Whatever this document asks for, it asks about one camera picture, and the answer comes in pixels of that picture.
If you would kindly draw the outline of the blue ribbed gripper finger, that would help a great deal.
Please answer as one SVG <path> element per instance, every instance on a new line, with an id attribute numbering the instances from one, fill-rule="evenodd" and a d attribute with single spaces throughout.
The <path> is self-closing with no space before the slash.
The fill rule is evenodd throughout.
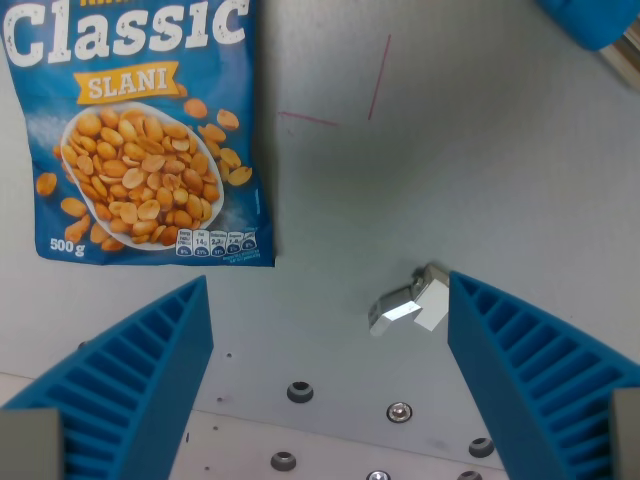
<path id="1" fill-rule="evenodd" d="M 166 479 L 213 349 L 200 276 L 87 341 L 3 407 L 59 414 L 66 479 Z"/>
<path id="2" fill-rule="evenodd" d="M 639 366 L 569 323 L 459 272 L 448 345 L 511 479 L 611 479 L 609 407 Z"/>

